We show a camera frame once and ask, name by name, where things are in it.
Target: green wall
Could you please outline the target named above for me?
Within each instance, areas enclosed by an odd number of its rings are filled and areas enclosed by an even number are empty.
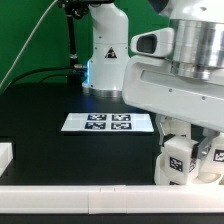
[[[28,38],[40,16],[52,0],[7,0],[0,7],[0,80]],[[115,4],[129,17],[129,43],[131,38],[167,26],[162,18],[149,7],[147,0],[116,0]],[[75,21],[77,51],[81,63],[92,54],[91,17]],[[65,13],[55,6],[33,37],[10,78],[31,69],[69,64],[68,35]],[[43,76],[34,75],[23,82],[37,82]],[[63,82],[63,78],[49,81]]]

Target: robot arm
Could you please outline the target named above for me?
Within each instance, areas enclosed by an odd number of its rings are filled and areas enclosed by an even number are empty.
[[[87,63],[86,80],[82,87],[85,93],[101,97],[121,97],[129,60],[128,17],[113,2],[114,0],[58,0],[59,7],[66,10],[69,19],[72,16],[81,19],[88,12],[91,14],[93,55]],[[77,57],[74,53],[71,55],[72,59]]]
[[[182,185],[206,182],[205,176],[222,178],[224,14],[220,1],[149,3],[158,14],[169,17],[169,28],[133,38],[132,50],[138,55],[128,62],[123,98],[157,114],[162,153],[155,181]],[[204,128],[202,142],[189,137],[186,122]]]

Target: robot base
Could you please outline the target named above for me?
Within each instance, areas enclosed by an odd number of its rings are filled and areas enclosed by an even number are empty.
[[[84,94],[90,94],[99,97],[112,97],[112,98],[122,97],[122,91],[94,89],[85,82],[82,84],[82,90]]]

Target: black cable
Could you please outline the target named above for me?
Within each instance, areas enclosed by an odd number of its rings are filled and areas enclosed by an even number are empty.
[[[70,65],[78,64],[78,56],[76,51],[75,29],[72,16],[72,9],[66,9],[68,35],[69,35],[69,48],[70,48]]]
[[[39,83],[43,83],[45,80],[53,78],[53,77],[60,77],[60,76],[79,76],[79,77],[84,77],[83,72],[76,72],[76,73],[70,73],[70,74],[54,74],[54,75],[49,75],[44,77],[43,79],[40,80]]]
[[[74,69],[74,66],[61,66],[61,67],[52,67],[52,68],[40,68],[40,69],[35,69],[29,72],[26,72],[22,75],[17,76],[15,79],[11,80],[11,82],[6,86],[4,89],[3,93],[6,92],[11,86],[13,86],[16,82],[19,80],[30,76],[32,74],[36,73],[41,73],[41,72],[49,72],[49,71],[60,71],[60,70],[68,70],[68,69]]]

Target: black tabletop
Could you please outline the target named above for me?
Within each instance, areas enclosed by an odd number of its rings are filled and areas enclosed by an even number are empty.
[[[0,142],[14,160],[0,185],[151,185],[159,134],[61,132],[68,113],[148,113],[66,84],[17,85],[0,96]],[[219,214],[1,215],[1,223],[223,223]]]

